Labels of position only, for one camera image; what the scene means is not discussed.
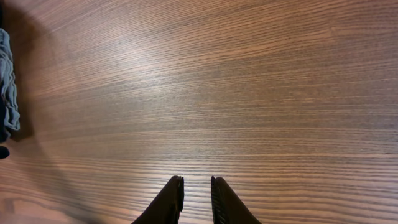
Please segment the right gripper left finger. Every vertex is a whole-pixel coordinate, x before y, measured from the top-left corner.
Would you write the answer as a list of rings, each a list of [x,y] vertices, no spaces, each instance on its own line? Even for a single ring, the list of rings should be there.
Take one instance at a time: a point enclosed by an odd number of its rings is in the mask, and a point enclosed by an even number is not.
[[[178,224],[183,201],[184,179],[175,175],[132,224]]]

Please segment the stack of folded black clothes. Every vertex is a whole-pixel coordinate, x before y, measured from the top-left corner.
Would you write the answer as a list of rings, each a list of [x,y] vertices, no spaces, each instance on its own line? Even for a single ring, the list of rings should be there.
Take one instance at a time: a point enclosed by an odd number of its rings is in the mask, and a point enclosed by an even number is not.
[[[6,134],[6,127],[4,124],[5,117],[6,117],[6,106],[4,104],[3,99],[1,98],[1,159],[5,159],[10,155],[8,148],[2,145],[8,138],[8,135]]]

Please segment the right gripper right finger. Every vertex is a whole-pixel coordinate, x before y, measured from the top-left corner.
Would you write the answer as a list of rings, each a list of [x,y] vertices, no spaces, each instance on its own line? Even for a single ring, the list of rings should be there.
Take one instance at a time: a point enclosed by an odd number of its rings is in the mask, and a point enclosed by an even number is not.
[[[214,224],[261,224],[222,177],[211,177]]]

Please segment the light grey folded garment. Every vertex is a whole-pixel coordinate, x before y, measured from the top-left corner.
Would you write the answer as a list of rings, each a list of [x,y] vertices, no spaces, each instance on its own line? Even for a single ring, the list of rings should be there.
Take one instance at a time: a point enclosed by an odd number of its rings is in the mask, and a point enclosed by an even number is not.
[[[5,127],[18,131],[20,130],[20,114],[15,79],[10,36],[1,28],[1,96],[6,107],[4,124]]]

